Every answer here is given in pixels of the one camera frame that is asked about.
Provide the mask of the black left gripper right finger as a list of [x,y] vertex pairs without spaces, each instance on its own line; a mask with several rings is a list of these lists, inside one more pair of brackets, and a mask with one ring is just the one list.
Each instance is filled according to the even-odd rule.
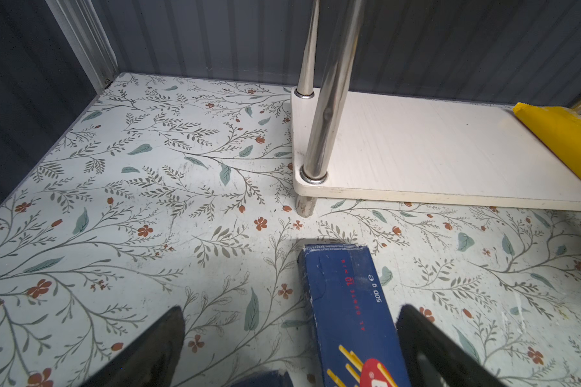
[[396,329],[412,386],[503,385],[414,306],[402,306]]

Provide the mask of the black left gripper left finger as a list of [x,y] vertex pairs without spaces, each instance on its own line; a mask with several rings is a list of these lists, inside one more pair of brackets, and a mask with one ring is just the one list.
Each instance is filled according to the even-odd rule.
[[169,386],[184,337],[182,309],[174,306],[83,385]]

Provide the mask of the yellow Pastatime bag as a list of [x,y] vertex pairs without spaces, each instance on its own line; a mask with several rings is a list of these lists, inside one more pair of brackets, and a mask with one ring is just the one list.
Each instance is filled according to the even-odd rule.
[[581,180],[581,115],[561,106],[518,103],[513,113]]

